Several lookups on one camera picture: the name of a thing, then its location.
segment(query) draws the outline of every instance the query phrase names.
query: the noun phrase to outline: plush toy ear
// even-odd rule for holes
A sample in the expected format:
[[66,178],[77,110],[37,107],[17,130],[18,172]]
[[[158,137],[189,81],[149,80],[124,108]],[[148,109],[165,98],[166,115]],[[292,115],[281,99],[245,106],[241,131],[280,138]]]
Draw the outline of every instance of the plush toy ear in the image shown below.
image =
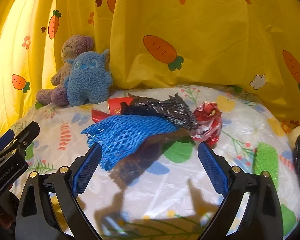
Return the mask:
[[68,62],[68,63],[70,63],[70,64],[72,65],[73,62],[74,62],[74,59],[72,59],[72,58],[67,58],[67,59],[66,59],[66,62]]
[[109,61],[109,59],[110,59],[110,50],[109,49],[106,49],[102,53],[102,58],[103,58],[103,61],[104,61],[105,64]]
[[87,43],[87,51],[91,50],[94,44],[93,38],[90,36],[85,36],[84,39],[86,40]]

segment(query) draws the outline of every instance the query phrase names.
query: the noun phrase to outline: red and white plastic wrapper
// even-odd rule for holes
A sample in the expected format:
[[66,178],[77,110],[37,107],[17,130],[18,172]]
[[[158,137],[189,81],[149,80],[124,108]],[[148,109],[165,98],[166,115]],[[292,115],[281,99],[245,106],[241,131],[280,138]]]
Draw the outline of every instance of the red and white plastic wrapper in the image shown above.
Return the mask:
[[210,147],[217,143],[222,128],[221,112],[217,103],[203,102],[194,111],[199,127],[192,138],[197,142],[205,141]]

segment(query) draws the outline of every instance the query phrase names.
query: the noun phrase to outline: metal bolt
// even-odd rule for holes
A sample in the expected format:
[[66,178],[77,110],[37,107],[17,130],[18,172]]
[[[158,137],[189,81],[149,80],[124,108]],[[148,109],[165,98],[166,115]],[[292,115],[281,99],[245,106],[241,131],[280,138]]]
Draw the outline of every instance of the metal bolt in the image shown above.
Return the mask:
[[241,169],[238,166],[233,166],[232,171],[235,173],[239,173],[241,171]]
[[35,176],[37,176],[37,172],[36,171],[33,171],[30,173],[30,177],[31,178],[34,178]]
[[265,176],[266,178],[269,178],[269,177],[270,177],[270,173],[267,172],[267,171],[264,171],[264,172],[262,173],[262,175]]
[[66,172],[68,171],[68,167],[63,166],[63,167],[60,168],[59,171],[60,171],[61,173],[66,173]]

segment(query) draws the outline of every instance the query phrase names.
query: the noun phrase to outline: blue monster plush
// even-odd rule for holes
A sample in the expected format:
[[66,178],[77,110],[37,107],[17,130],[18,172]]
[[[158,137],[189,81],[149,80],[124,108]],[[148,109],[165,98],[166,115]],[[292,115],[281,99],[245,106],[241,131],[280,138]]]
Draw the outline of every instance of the blue monster plush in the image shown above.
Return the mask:
[[87,101],[97,104],[107,100],[112,85],[111,75],[105,70],[108,54],[108,49],[102,54],[88,51],[76,59],[67,59],[71,71],[64,86],[71,106],[83,105]]

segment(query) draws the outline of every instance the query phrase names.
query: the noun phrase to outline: brown teddy bear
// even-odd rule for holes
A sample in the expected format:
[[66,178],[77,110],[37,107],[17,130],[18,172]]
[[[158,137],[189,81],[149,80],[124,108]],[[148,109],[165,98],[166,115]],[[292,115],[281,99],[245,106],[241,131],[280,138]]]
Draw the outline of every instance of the brown teddy bear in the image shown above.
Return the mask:
[[64,79],[70,74],[71,65],[66,59],[74,59],[81,53],[90,51],[93,47],[93,38],[90,36],[74,35],[70,37],[62,46],[61,56],[64,65],[51,78],[54,89],[42,89],[37,92],[36,99],[46,106],[54,103],[57,106],[69,104],[66,88],[63,86]]

